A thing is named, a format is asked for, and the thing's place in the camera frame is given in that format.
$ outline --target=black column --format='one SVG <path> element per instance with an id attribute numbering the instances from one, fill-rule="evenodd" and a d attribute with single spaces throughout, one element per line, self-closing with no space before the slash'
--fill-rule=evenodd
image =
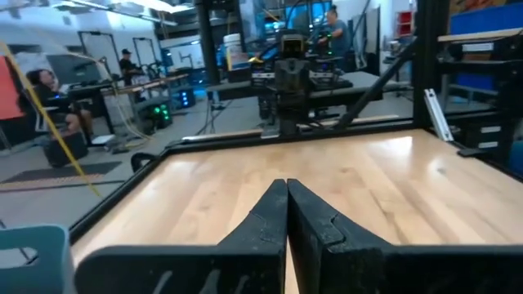
<path id="1" fill-rule="evenodd" d="M 416 14 L 416 47 L 413 63 L 413 120 L 416 127 L 431 124 L 424 99 L 425 89 L 435 86 L 436 53 L 438 50 L 438 19 L 441 15 L 440 0 L 418 0 Z"/>
<path id="2" fill-rule="evenodd" d="M 220 83 L 220 74 L 216 61 L 216 52 L 214 48 L 214 41 L 212 40 L 212 27 L 209 19 L 209 10 L 203 3 L 204 0 L 195 0 L 196 12 L 198 13 L 199 22 L 199 43 L 202 47 L 203 62 L 205 63 L 205 71 L 207 72 L 208 83 L 216 85 Z"/>

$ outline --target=orange panel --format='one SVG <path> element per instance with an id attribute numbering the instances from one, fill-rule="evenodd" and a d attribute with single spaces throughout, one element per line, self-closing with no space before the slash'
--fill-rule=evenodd
<path id="1" fill-rule="evenodd" d="M 0 56 L 0 120 L 24 116 L 17 104 L 18 91 L 5 57 Z"/>

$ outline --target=metal bracket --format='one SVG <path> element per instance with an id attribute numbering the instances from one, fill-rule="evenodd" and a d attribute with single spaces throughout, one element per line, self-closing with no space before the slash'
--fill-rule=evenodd
<path id="1" fill-rule="evenodd" d="M 427 103 L 428 112 L 431 115 L 432 125 L 434 125 L 434 129 L 436 130 L 438 137 L 440 137 L 440 139 L 445 142 L 453 141 L 454 138 L 452 136 L 452 132 L 449 129 L 449 125 L 447 124 L 447 120 L 445 119 L 443 111 L 441 111 L 440 102 L 438 101 L 438 97 L 434 92 L 434 89 L 425 90 L 425 102 Z"/>

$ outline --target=black bag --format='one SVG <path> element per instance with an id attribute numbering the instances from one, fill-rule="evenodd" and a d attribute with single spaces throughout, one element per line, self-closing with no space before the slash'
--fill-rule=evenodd
<path id="1" fill-rule="evenodd" d="M 83 140 L 82 132 L 75 132 L 72 135 L 63 136 L 63 138 L 75 159 L 83 158 L 89 153 Z M 63 167 L 70 163 L 60 143 L 58 143 L 56 139 L 46 142 L 43 145 L 43 152 L 49 164 L 54 168 Z"/>

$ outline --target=wooden work surface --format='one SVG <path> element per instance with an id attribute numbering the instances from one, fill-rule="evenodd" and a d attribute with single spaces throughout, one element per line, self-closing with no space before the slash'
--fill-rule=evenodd
<path id="1" fill-rule="evenodd" d="M 218 243 L 276 178 L 391 243 L 523 242 L 523 184 L 416 130 L 172 156 L 74 245 L 75 261 L 109 245 Z"/>

